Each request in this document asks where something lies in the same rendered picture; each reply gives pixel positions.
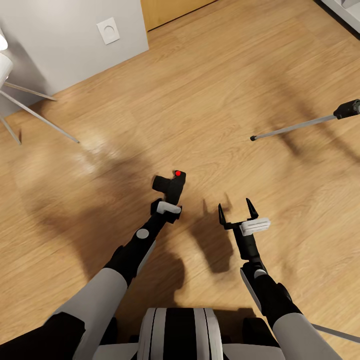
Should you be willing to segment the camera tripod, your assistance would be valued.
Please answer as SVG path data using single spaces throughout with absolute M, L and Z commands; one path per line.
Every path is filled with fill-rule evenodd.
M 317 118 L 317 119 L 314 119 L 314 120 L 310 120 L 310 121 L 307 121 L 307 122 L 303 122 L 303 123 L 300 123 L 300 124 L 296 124 L 296 125 L 293 125 L 293 126 L 290 126 L 290 127 L 279 129 L 279 130 L 269 132 L 269 133 L 266 133 L 266 134 L 262 134 L 262 135 L 259 135 L 259 136 L 252 136 L 250 139 L 252 141 L 255 141 L 255 140 L 260 139 L 260 138 L 265 138 L 265 137 L 268 137 L 268 136 L 272 136 L 272 135 L 284 133 L 284 132 L 287 132 L 287 131 L 299 129 L 299 128 L 310 126 L 310 125 L 313 125 L 313 124 L 322 123 L 322 122 L 329 121 L 329 120 L 332 120 L 332 119 L 337 118 L 338 120 L 340 120 L 340 119 L 344 119 L 344 118 L 347 118 L 347 117 L 356 116 L 356 115 L 359 115 L 359 114 L 360 114 L 360 100 L 356 99 L 356 100 L 341 104 L 338 107 L 338 109 L 335 110 L 333 112 L 333 114 L 331 114 L 331 115 L 324 116 L 324 117 L 321 117 L 321 118 Z M 339 337 L 339 338 L 342 338 L 342 339 L 345 339 L 345 340 L 360 344 L 360 337 L 350 335 L 350 334 L 347 334 L 347 333 L 344 333 L 344 332 L 336 331 L 336 330 L 326 328 L 326 327 L 323 327 L 323 326 L 319 326 L 319 325 L 316 325 L 316 324 L 312 324 L 312 326 L 317 331 L 324 332 L 324 333 L 327 333 L 327 334 L 330 334 L 330 335 L 333 335 L 333 336 L 336 336 L 336 337 Z

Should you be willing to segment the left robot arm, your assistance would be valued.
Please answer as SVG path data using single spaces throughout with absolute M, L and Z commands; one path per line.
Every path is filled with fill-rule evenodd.
M 0 344 L 0 360 L 92 360 L 132 279 L 145 265 L 166 222 L 180 218 L 181 207 L 151 203 L 151 218 L 131 241 L 76 295 L 34 330 Z

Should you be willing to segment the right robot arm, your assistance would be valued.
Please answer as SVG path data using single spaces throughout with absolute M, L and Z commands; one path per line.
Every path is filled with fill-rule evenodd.
M 251 218 L 226 223 L 221 204 L 219 222 L 224 230 L 233 229 L 242 260 L 241 277 L 284 354 L 286 360 L 343 360 L 293 303 L 286 287 L 268 275 L 253 233 L 267 230 L 271 221 L 259 214 L 246 198 Z

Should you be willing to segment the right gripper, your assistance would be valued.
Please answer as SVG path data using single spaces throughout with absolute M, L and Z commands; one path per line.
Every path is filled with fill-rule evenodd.
M 257 219 L 259 217 L 259 214 L 256 211 L 255 207 L 253 206 L 252 202 L 250 201 L 249 198 L 246 198 L 246 201 L 251 216 L 251 218 L 248 218 L 247 221 Z M 242 223 L 245 221 L 236 222 L 236 223 L 231 223 L 231 222 L 226 223 L 221 204 L 218 205 L 218 212 L 219 212 L 219 222 L 222 226 L 224 226 L 224 230 L 233 229 L 233 233 L 238 247 L 248 247 L 256 244 L 253 234 L 247 236 L 243 236 L 242 234 L 240 225 L 242 225 Z

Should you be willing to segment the digital camera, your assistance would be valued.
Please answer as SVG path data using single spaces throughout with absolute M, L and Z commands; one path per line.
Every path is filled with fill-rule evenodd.
M 186 183 L 186 173 L 179 170 L 176 170 L 174 173 L 176 178 L 172 180 L 162 176 L 156 176 L 152 189 L 165 193 L 165 201 L 177 206 L 184 188 L 183 186 Z

